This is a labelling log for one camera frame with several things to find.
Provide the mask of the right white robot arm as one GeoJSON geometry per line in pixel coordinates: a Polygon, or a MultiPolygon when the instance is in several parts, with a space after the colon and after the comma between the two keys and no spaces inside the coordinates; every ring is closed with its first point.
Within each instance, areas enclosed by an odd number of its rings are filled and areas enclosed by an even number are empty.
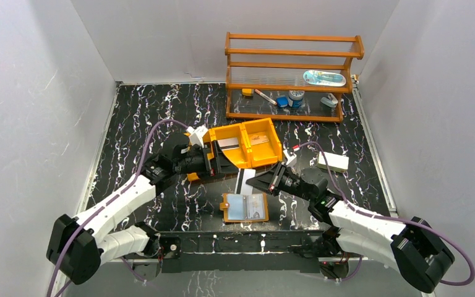
{"type": "Polygon", "coordinates": [[[429,224],[413,217],[411,223],[349,205],[328,188],[325,173],[316,167],[301,174],[279,162],[246,181],[273,196],[281,192],[309,201],[308,210],[318,221],[337,232],[324,234],[324,250],[331,256],[344,251],[366,256],[395,269],[415,289],[431,293],[455,261],[429,224]]]}

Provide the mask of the orange leather card holder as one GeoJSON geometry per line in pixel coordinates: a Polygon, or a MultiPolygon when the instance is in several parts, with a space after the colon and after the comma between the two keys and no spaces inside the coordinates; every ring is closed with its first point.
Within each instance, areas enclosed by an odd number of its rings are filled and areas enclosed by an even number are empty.
{"type": "Polygon", "coordinates": [[[226,223],[251,223],[269,221],[267,195],[223,194],[220,203],[223,220],[226,223]]]}

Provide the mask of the orange three-compartment plastic bin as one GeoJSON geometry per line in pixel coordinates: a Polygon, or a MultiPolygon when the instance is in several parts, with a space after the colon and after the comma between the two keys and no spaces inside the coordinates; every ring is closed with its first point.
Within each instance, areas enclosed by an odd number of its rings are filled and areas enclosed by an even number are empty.
{"type": "Polygon", "coordinates": [[[210,128],[203,141],[211,144],[231,137],[239,139],[240,148],[223,152],[238,168],[273,165],[283,160],[282,144],[271,118],[210,128]],[[251,146],[249,137],[254,134],[267,135],[269,142],[251,146]]]}

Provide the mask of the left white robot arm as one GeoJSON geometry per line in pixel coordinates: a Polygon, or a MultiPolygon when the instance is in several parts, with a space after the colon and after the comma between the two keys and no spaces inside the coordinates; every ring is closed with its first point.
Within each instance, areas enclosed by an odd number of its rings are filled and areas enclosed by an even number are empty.
{"type": "Polygon", "coordinates": [[[181,133],[173,135],[160,152],[143,159],[142,166],[120,189],[74,217],[60,216],[46,255],[56,270],[80,285],[113,259],[135,253],[162,255],[160,232],[146,223],[138,222],[118,232],[113,229],[171,187],[180,174],[195,173],[200,179],[211,180],[239,171],[217,141],[193,144],[190,139],[181,133]]]}

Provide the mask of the white magnetic stripe card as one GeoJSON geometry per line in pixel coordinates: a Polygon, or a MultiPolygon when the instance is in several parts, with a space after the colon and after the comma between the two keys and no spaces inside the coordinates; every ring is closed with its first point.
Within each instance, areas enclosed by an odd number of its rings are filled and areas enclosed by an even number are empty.
{"type": "Polygon", "coordinates": [[[236,180],[235,194],[249,196],[252,195],[253,187],[247,184],[247,181],[255,177],[254,169],[240,168],[236,180]]]}

